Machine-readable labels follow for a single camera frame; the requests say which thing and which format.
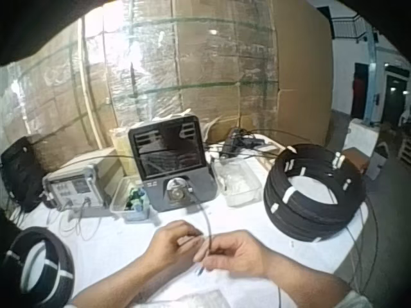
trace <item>cardboard box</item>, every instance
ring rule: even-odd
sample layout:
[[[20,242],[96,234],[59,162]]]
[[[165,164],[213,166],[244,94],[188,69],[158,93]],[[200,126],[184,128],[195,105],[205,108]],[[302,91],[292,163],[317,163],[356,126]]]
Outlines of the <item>cardboard box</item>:
[[[131,14],[119,5],[85,18],[86,78],[103,146],[111,145],[111,128],[187,108],[203,123],[218,118],[209,142],[223,141],[240,119],[243,128],[264,129],[284,144],[302,140],[269,129],[324,143],[331,34],[326,18],[305,0],[134,1]],[[118,28],[114,20],[121,20]],[[6,89],[2,97],[8,142],[39,133],[46,169],[96,149],[77,40],[74,22],[38,53],[12,64],[21,95]]]
[[[342,152],[346,159],[354,164],[364,174],[370,164],[370,158],[357,148],[349,148]]]

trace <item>concrete floor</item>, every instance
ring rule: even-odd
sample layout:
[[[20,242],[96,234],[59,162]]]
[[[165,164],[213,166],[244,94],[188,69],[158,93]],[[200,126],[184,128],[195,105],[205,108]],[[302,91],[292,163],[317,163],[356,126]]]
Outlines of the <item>concrete floor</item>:
[[[350,120],[347,115],[333,112],[327,145],[330,150],[342,149]],[[375,181],[365,177],[365,183],[376,213],[379,241],[374,271],[363,294],[375,307],[410,307],[410,302],[406,305],[398,301],[406,291],[411,291],[411,168],[391,153],[380,176]],[[362,275],[357,275],[360,285],[365,284],[374,258],[375,226],[370,215],[363,231]],[[351,253],[356,264],[356,250]],[[351,280],[350,257],[338,269],[337,275],[345,281]]]

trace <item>white table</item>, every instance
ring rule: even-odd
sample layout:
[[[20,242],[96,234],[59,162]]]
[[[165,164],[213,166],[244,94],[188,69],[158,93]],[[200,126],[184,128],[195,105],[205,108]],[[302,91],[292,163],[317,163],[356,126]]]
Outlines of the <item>white table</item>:
[[[247,159],[247,162],[264,186],[267,171],[255,158]],[[293,183],[301,191],[319,201],[331,201],[326,187],[312,179],[294,178]],[[278,231],[270,222],[262,201],[235,209],[226,206],[224,197],[219,195],[215,200],[205,203],[204,207],[214,234],[246,229],[269,248],[303,265],[327,273],[334,273],[337,270],[354,245],[347,230],[319,243],[293,240]],[[368,218],[367,206],[363,204],[360,210],[365,223]],[[348,226],[355,238],[360,235],[363,228],[360,210]],[[45,206],[40,205],[25,218],[22,228],[46,227],[48,216],[51,222],[55,220],[48,226],[49,230],[70,248],[73,255],[75,266],[73,296],[140,256],[148,247],[156,229],[170,221],[184,219],[207,234],[204,216],[196,211],[196,207],[160,214],[152,211],[151,220],[140,224],[128,225],[122,219],[115,220],[113,217],[83,219],[82,233],[86,239],[93,235],[100,222],[97,232],[88,241],[84,241],[75,232],[67,234],[59,231],[60,219],[62,219],[62,228],[68,228],[74,223],[74,221],[67,222],[68,214],[67,211],[61,214],[56,210],[50,212]],[[219,289],[231,307],[275,307],[277,303],[277,288],[271,282],[261,279],[234,279],[223,271],[204,272],[201,276],[197,276],[198,269],[199,265],[194,265],[172,284],[155,294],[151,300],[175,300],[184,295]],[[282,300],[283,307],[288,305],[293,307],[293,303],[284,292]]]

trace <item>hand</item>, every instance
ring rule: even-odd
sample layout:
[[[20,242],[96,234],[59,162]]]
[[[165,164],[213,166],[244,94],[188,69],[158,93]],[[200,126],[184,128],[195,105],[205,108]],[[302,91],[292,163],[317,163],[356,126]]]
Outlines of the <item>hand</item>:
[[[206,241],[194,256],[207,271],[227,270],[231,273],[266,278],[273,251],[261,244],[247,231],[220,234],[211,247]]]
[[[186,221],[174,221],[156,231],[141,258],[158,270],[164,270],[189,255],[191,261],[204,242],[201,235],[201,231]]]

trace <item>doorway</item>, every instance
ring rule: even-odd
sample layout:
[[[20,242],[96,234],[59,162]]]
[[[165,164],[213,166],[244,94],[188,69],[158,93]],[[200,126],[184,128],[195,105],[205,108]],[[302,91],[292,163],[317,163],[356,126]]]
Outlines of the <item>doorway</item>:
[[[406,89],[406,80],[387,75],[383,123],[388,122],[392,127],[398,126],[399,118],[404,112]]]
[[[367,103],[368,72],[368,64],[355,63],[353,81],[353,106],[351,108],[352,118],[364,118],[365,105]]]

